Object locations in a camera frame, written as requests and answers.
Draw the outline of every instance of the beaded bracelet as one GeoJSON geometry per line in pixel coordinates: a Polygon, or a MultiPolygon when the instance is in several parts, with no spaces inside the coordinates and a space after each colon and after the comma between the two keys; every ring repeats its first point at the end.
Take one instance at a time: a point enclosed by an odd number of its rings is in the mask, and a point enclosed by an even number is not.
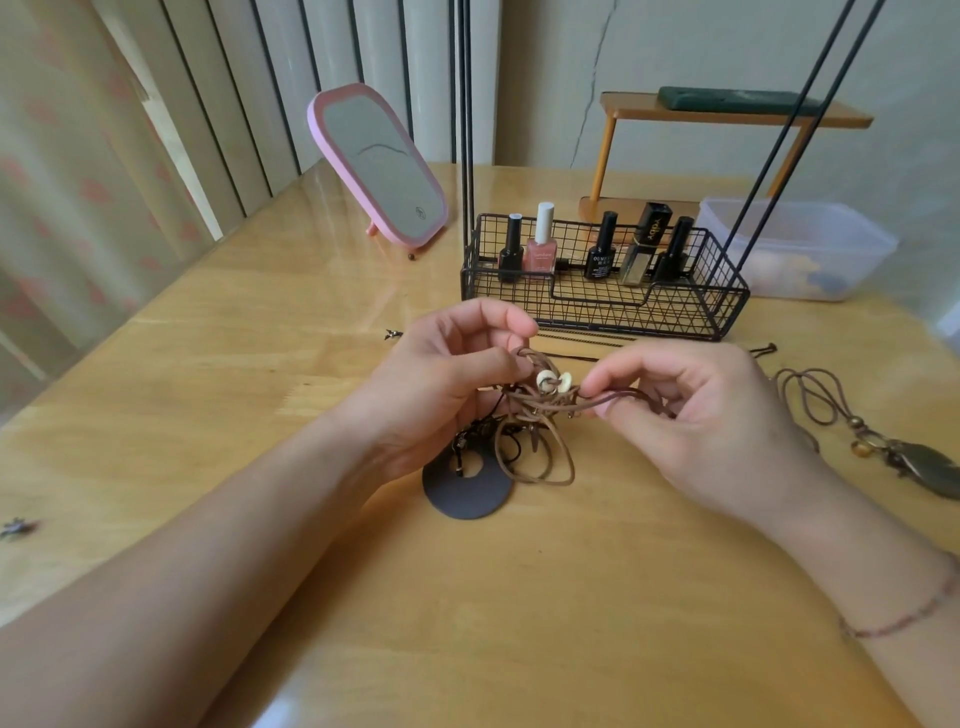
{"type": "Polygon", "coordinates": [[[844,634],[844,637],[853,637],[857,640],[872,640],[877,637],[889,637],[890,635],[897,634],[898,632],[906,629],[911,624],[915,624],[922,619],[926,619],[944,603],[946,603],[956,592],[957,587],[960,586],[960,559],[957,558],[955,553],[947,552],[947,556],[950,560],[950,574],[947,577],[947,581],[944,582],[944,585],[940,588],[940,591],[933,596],[924,606],[915,612],[911,612],[904,617],[901,617],[897,621],[887,624],[885,627],[880,627],[879,629],[853,629],[845,619],[840,618],[840,631],[844,634]]]}

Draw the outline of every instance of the hand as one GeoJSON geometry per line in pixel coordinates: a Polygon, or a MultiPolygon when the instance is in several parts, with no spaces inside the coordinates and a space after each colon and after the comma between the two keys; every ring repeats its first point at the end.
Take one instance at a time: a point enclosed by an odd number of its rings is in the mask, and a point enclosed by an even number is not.
{"type": "Polygon", "coordinates": [[[417,319],[383,363],[333,414],[369,445],[379,482],[422,468],[473,420],[496,407],[500,393],[533,373],[513,356],[537,333],[523,309],[472,299],[417,319]]]}
{"type": "Polygon", "coordinates": [[[650,339],[600,361],[580,391],[598,397],[638,378],[640,389],[662,400],[676,420],[626,398],[600,405],[596,414],[705,506],[766,531],[835,477],[742,349],[650,339]]]}

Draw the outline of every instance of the plastic container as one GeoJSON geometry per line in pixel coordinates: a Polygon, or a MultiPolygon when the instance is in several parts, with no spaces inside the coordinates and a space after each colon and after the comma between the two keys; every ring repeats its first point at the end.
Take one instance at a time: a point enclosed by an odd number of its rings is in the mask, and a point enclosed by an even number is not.
{"type": "MultiPolygon", "coordinates": [[[[696,227],[707,228],[724,245],[744,202],[703,200],[696,227]]],[[[727,250],[734,266],[767,204],[759,200],[750,205],[727,250]]],[[[897,249],[897,242],[890,232],[846,205],[780,202],[741,274],[754,296],[843,301],[897,249]]]]}

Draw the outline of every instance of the left hand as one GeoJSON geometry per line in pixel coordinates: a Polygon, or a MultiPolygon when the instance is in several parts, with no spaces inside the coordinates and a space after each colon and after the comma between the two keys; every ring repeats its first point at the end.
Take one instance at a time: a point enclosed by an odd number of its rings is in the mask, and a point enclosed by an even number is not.
{"type": "Polygon", "coordinates": [[[536,333],[537,323],[522,308],[497,299],[471,299],[427,314],[331,414],[363,439],[380,483],[401,477],[491,413],[500,393],[481,387],[533,373],[530,361],[511,351],[536,333]]]}

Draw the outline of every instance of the white wall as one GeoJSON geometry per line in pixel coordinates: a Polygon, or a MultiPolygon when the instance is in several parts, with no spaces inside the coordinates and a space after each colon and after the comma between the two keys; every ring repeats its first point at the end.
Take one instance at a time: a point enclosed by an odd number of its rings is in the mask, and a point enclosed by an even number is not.
{"type": "MultiPolygon", "coordinates": [[[[504,3],[497,161],[592,167],[604,90],[799,89],[842,4],[504,3]]],[[[854,10],[838,49],[850,46],[869,4],[854,10]]],[[[834,53],[814,95],[823,96],[841,59],[834,53]]],[[[876,122],[865,132],[819,132],[787,199],[843,202],[899,235],[900,251],[873,284],[933,322],[960,299],[960,3],[890,0],[839,98],[876,122]]],[[[753,177],[777,131],[621,122],[610,167],[753,177]]]]}

